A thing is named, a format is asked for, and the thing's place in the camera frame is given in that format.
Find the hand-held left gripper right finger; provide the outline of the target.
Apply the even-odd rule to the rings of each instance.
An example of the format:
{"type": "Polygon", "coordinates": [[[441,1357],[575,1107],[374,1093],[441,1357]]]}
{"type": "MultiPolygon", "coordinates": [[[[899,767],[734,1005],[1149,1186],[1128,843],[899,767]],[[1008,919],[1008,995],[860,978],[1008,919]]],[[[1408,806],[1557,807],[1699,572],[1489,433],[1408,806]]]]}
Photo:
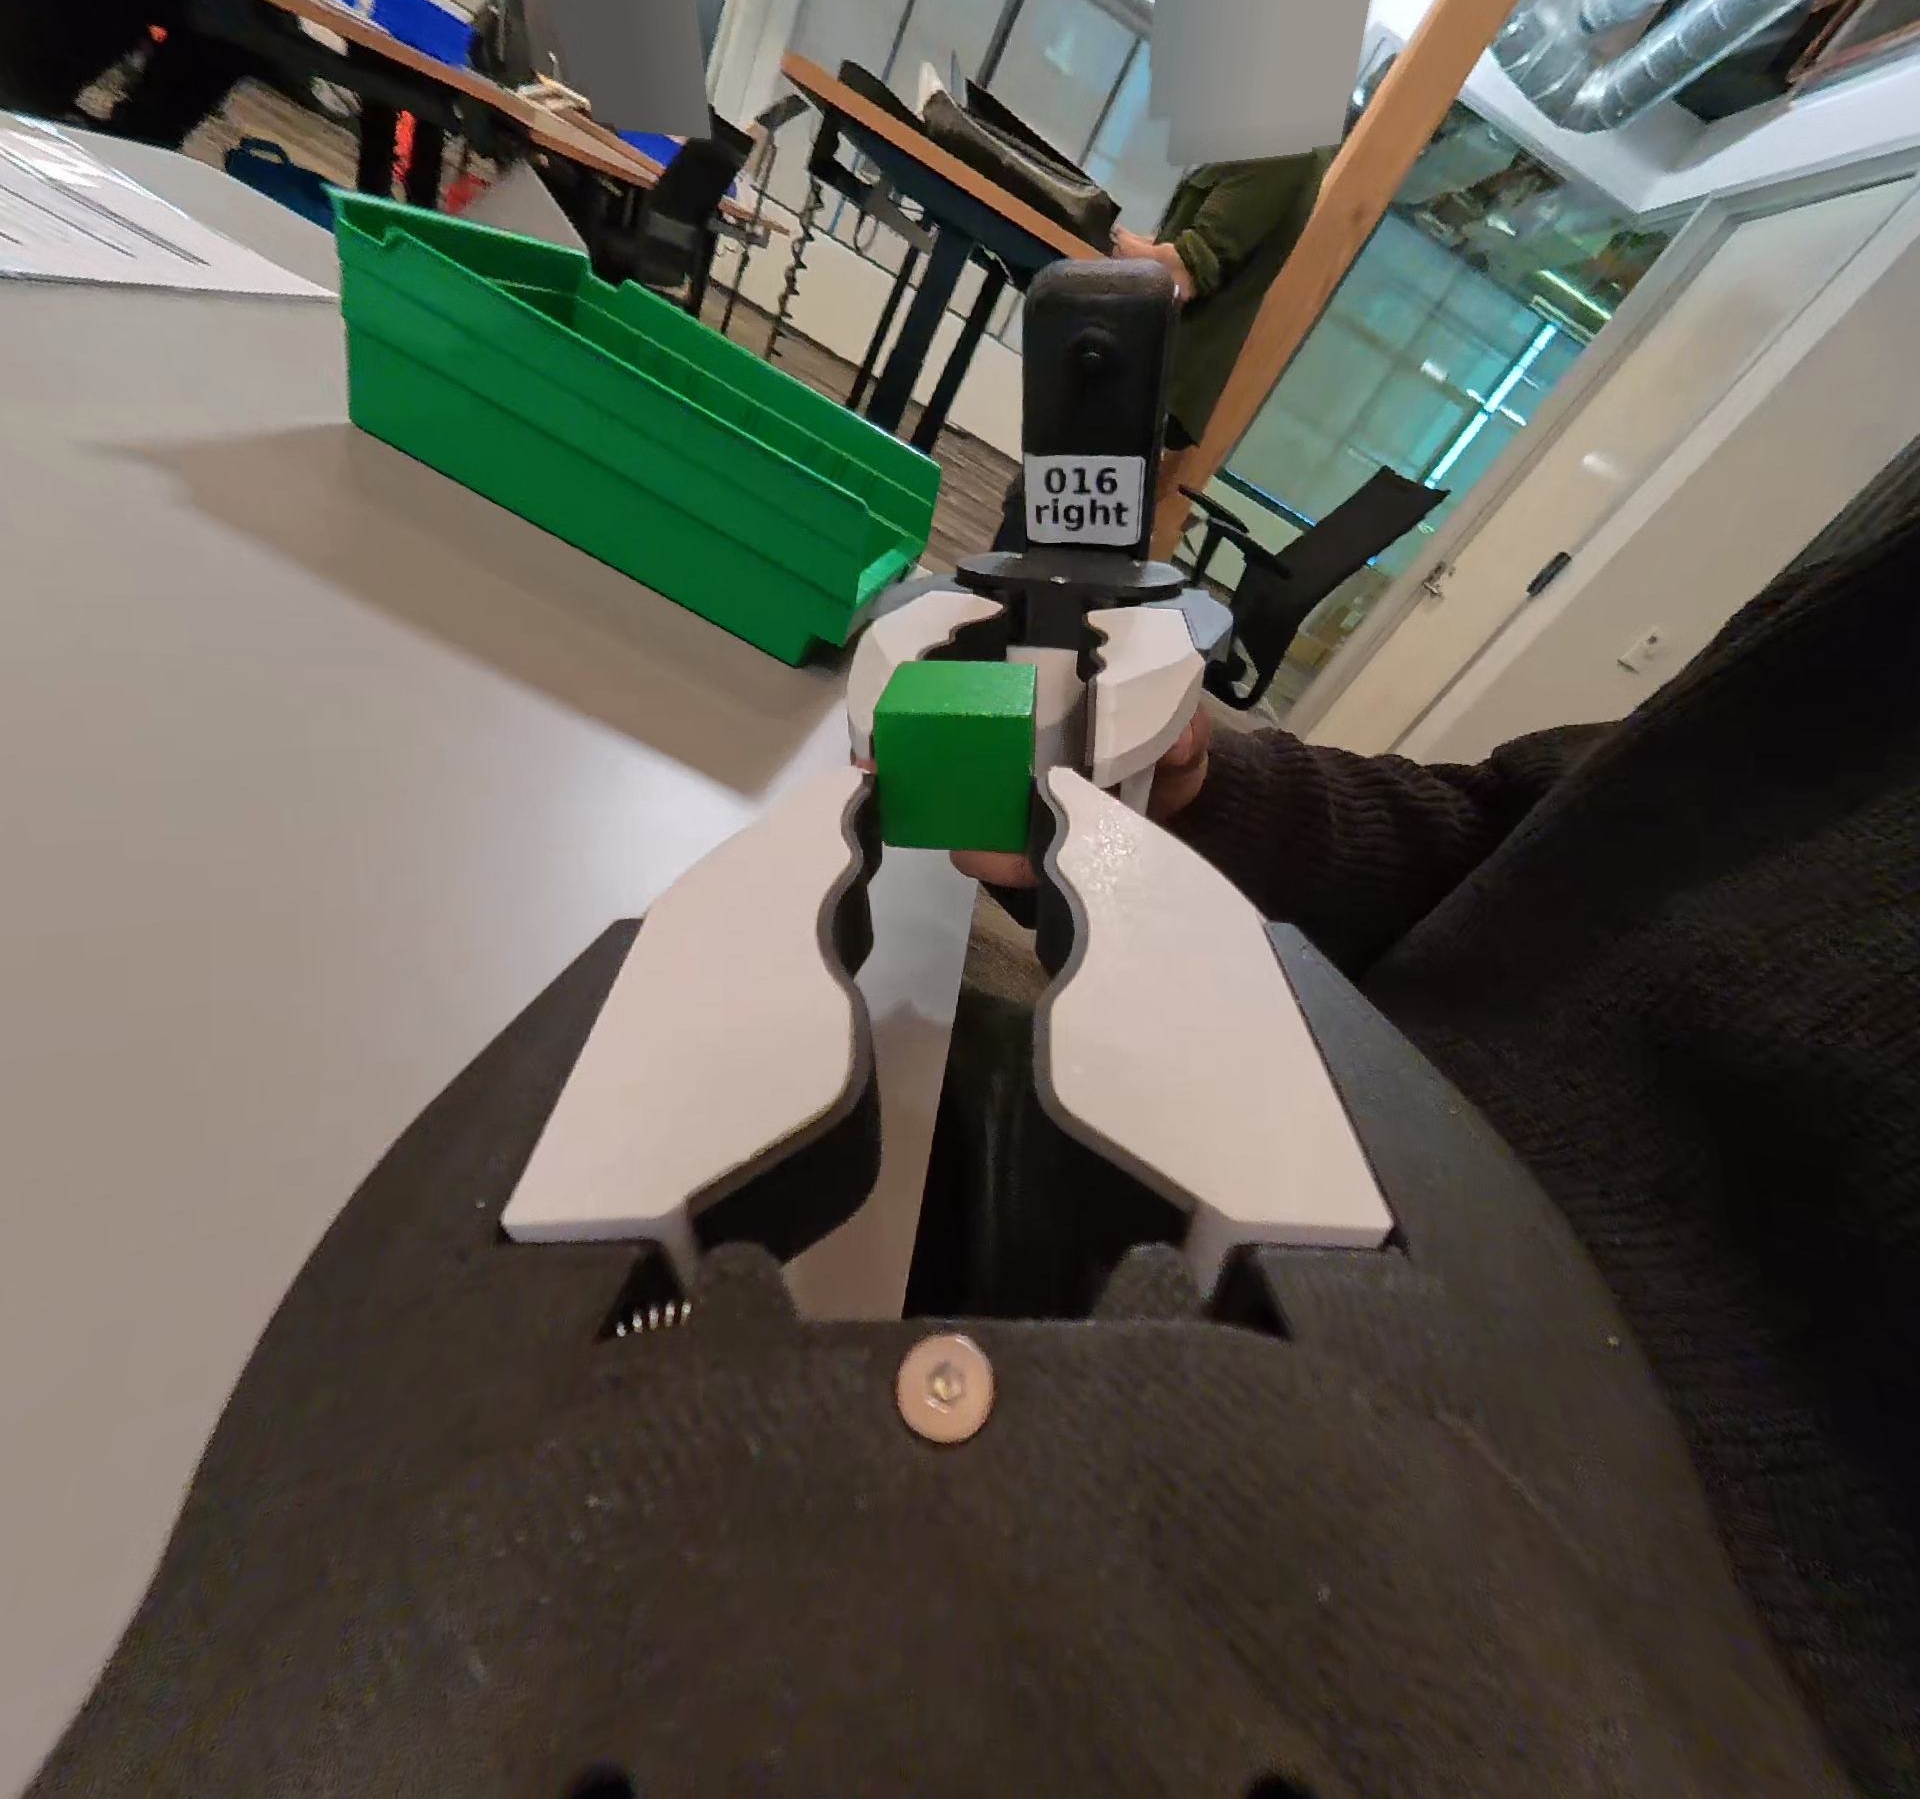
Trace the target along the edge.
{"type": "Polygon", "coordinates": [[[1382,1248],[1395,1215],[1261,912],[1075,771],[1038,807],[1047,1118],[1175,1217],[1205,1290],[1245,1248],[1382,1248]]]}

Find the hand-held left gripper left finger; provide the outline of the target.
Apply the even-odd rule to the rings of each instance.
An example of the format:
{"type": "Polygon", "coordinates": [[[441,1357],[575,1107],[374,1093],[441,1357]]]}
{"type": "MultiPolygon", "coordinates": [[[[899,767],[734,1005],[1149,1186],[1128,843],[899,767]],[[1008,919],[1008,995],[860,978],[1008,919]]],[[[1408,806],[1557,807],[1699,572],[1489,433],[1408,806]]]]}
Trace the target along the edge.
{"type": "Polygon", "coordinates": [[[502,1215],[518,1244],[653,1242],[677,1273],[780,1264],[846,1227],[882,1163],[872,1018],[874,777],[806,777],[649,904],[502,1215]]]}

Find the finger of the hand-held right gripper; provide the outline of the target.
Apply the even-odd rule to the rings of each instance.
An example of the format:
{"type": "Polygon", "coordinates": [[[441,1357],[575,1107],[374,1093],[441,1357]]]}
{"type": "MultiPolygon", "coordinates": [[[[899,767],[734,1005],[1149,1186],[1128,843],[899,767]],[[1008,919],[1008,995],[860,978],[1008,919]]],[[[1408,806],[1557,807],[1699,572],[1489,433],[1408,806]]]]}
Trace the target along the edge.
{"type": "Polygon", "coordinates": [[[996,596],[899,593],[887,609],[874,613],[852,651],[846,693],[852,760],[872,762],[877,704],[897,670],[925,658],[996,661],[1006,656],[1008,641],[1012,616],[996,596]]]}
{"type": "Polygon", "coordinates": [[[1136,812],[1148,810],[1158,765],[1187,731],[1206,661],[1182,608],[1087,613],[1090,678],[1084,771],[1136,812]]]}

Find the green cube block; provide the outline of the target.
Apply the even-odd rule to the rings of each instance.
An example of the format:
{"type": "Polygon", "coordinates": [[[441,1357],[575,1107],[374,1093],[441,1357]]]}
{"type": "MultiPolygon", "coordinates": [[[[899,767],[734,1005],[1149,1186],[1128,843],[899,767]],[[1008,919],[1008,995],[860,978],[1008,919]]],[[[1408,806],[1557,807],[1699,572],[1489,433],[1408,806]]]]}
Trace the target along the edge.
{"type": "Polygon", "coordinates": [[[1027,661],[913,658],[872,724],[877,829],[887,849],[1028,848],[1038,671],[1027,661]]]}

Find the green plastic bin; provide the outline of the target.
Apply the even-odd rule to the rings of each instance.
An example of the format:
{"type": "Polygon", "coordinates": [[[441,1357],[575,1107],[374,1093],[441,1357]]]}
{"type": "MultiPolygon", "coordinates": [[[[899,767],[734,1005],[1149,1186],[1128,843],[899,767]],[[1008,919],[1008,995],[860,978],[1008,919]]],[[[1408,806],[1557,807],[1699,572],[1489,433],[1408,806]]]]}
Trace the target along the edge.
{"type": "Polygon", "coordinates": [[[925,556],[941,469],[582,251],[332,191],[353,424],[784,663],[925,556]]]}

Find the white desk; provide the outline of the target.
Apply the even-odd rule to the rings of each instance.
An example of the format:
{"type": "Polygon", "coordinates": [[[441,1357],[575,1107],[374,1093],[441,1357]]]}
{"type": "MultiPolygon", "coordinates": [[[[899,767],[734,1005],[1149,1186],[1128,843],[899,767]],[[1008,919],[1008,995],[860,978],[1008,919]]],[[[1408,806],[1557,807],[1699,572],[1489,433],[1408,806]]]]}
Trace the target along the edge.
{"type": "Polygon", "coordinates": [[[502,1215],[645,912],[851,760],[348,417],[336,299],[5,282],[5,1793],[1004,1793],[980,1327],[902,1316],[976,888],[874,848],[877,1186],[780,1264],[502,1215]]]}

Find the person's right hand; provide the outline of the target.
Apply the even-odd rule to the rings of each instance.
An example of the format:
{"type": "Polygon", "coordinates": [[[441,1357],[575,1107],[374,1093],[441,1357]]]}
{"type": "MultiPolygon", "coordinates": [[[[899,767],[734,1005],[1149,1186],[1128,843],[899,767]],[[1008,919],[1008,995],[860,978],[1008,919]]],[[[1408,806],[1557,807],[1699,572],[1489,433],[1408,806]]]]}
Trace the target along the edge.
{"type": "MultiPolygon", "coordinates": [[[[1209,740],[1211,714],[1206,705],[1199,705],[1189,727],[1158,759],[1143,801],[1148,819],[1168,824],[1196,797],[1209,776],[1209,740]]],[[[949,860],[959,873],[986,888],[1006,891],[1032,891],[1038,888],[1038,869],[1027,854],[954,849],[949,860]]]]}

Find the wooden-top table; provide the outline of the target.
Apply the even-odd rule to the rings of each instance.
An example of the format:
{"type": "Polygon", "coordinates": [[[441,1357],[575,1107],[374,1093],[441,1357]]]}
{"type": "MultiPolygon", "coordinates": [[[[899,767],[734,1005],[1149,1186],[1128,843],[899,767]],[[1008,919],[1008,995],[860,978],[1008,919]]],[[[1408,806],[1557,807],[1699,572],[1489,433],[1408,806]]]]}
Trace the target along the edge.
{"type": "Polygon", "coordinates": [[[785,321],[799,295],[808,246],[826,238],[826,199],[879,220],[904,254],[847,406],[897,433],[919,403],[913,445],[930,454],[1002,298],[1027,293],[1057,259],[1105,257],[1112,232],[1070,227],[993,169],[975,165],[862,67],[832,71],[789,51],[780,71],[810,107],[816,134],[775,320],[785,321]]]}
{"type": "Polygon", "coordinates": [[[354,174],[368,191],[386,178],[411,202],[437,206],[454,136],[495,163],[531,152],[632,191],[653,191],[664,175],[660,158],[628,147],[578,110],[438,59],[384,30],[373,18],[373,0],[193,0],[192,9],[197,24],[251,57],[280,62],[358,100],[354,174]]]}

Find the black bag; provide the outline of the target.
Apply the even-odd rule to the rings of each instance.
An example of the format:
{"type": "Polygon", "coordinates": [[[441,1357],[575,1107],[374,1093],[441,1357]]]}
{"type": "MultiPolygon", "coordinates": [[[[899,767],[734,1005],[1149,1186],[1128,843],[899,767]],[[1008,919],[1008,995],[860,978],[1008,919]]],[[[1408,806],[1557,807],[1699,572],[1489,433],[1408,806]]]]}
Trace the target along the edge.
{"type": "Polygon", "coordinates": [[[961,93],[954,97],[941,75],[926,65],[917,107],[899,100],[860,62],[846,59],[837,80],[1095,253],[1112,251],[1117,200],[976,80],[965,80],[961,93]]]}

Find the person's dark trousers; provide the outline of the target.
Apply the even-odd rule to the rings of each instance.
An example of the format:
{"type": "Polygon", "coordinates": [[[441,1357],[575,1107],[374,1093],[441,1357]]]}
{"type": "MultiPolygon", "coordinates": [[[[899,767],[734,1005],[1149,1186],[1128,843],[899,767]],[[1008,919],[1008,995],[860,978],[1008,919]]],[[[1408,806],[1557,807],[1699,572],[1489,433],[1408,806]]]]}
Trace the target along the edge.
{"type": "Polygon", "coordinates": [[[949,1038],[904,1316],[1187,1321],[1185,1215],[1044,1109],[1027,1003],[965,992],[949,1038]]]}

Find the black office chair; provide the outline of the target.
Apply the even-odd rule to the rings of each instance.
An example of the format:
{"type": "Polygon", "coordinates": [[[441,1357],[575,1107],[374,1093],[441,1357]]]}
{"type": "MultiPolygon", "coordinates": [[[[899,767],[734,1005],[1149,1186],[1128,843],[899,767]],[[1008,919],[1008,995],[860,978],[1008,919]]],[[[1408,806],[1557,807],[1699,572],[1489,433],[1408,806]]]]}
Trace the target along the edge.
{"type": "Polygon", "coordinates": [[[1211,494],[1187,487],[1185,496],[1205,530],[1189,583],[1211,584],[1209,565],[1224,544],[1241,561],[1229,599],[1231,629],[1206,661],[1205,688],[1224,705],[1245,710],[1261,704],[1309,615],[1364,565],[1413,533],[1449,490],[1377,469],[1334,512],[1309,523],[1283,548],[1258,543],[1246,520],[1211,494]]]}
{"type": "Polygon", "coordinates": [[[699,320],[721,236],[721,202],[748,165],[753,134],[711,118],[707,136],[687,139],[646,191],[602,211],[591,259],[609,285],[635,282],[673,295],[699,320]]]}

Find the white door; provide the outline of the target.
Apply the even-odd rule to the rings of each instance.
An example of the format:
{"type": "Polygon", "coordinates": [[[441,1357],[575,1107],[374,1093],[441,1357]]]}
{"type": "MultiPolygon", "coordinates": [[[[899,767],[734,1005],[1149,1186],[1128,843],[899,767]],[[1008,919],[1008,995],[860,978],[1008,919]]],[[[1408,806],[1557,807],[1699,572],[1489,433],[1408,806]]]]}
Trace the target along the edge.
{"type": "Polygon", "coordinates": [[[1468,762],[1528,731],[1621,720],[1687,667],[1919,428],[1915,181],[1739,380],[1667,445],[1543,596],[1392,740],[1468,762]],[[1662,631],[1642,673],[1621,651],[1662,631]]]}

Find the blue bag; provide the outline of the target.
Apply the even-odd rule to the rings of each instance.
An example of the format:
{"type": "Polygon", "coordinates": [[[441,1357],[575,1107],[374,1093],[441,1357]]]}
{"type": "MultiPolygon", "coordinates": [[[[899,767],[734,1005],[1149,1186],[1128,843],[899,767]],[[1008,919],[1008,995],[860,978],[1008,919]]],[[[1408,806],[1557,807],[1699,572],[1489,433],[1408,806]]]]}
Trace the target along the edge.
{"type": "Polygon", "coordinates": [[[223,154],[223,170],[312,225],[327,232],[336,230],[337,185],[298,163],[277,142],[259,136],[238,139],[223,154]]]}

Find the white printed paper sheet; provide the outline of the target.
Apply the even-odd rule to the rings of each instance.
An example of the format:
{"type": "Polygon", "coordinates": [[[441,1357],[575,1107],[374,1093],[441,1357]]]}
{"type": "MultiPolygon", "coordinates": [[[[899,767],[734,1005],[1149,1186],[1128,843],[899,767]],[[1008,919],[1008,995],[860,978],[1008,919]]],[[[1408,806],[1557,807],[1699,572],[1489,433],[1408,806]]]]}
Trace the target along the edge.
{"type": "Polygon", "coordinates": [[[2,281],[336,299],[207,227],[49,123],[5,114],[2,281]]]}

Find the silver ventilation duct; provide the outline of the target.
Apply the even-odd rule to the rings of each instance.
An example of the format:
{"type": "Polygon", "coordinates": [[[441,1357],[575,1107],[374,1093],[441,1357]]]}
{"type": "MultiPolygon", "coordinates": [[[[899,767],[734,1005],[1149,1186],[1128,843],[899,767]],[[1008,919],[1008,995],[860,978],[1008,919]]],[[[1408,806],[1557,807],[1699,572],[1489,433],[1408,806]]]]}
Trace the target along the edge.
{"type": "Polygon", "coordinates": [[[1557,126],[1574,134],[1618,131],[1805,2],[1810,0],[1691,0],[1621,59],[1599,67],[1557,126]]]}

